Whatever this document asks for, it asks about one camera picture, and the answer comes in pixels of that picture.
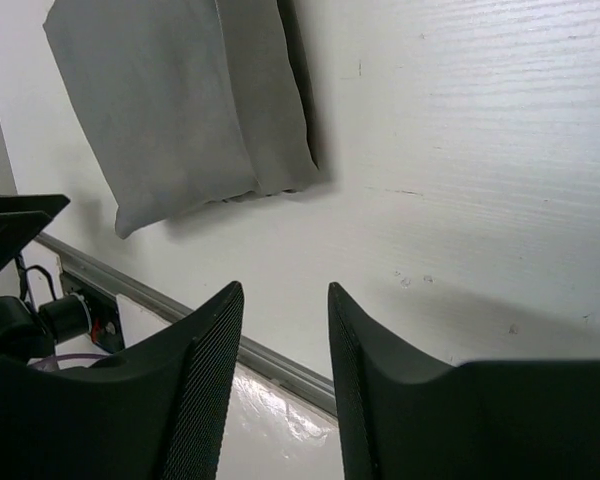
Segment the grey pleated skirt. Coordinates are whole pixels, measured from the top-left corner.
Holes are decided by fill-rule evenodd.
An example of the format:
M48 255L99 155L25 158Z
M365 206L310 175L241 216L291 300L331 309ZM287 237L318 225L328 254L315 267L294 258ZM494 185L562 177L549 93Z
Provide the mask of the grey pleated skirt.
M125 238L319 177L290 1L57 1L43 25Z

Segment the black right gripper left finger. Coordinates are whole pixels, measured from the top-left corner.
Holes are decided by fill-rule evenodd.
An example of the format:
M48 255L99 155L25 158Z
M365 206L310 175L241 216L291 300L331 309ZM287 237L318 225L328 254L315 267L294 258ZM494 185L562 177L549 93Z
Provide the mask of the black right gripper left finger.
M89 367L43 372L0 355L0 479L212 479L244 294Z

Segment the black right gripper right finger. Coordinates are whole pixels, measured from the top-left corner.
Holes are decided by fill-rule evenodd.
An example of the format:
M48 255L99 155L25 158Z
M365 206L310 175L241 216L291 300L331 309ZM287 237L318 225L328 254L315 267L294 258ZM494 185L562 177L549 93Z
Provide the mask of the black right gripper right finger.
M600 360L444 363L338 283L328 329L348 479L600 479Z

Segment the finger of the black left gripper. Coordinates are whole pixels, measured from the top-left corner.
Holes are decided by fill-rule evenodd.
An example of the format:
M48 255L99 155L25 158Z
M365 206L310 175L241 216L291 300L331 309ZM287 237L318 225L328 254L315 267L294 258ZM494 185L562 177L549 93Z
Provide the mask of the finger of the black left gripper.
M0 271L69 203L63 194L0 195Z

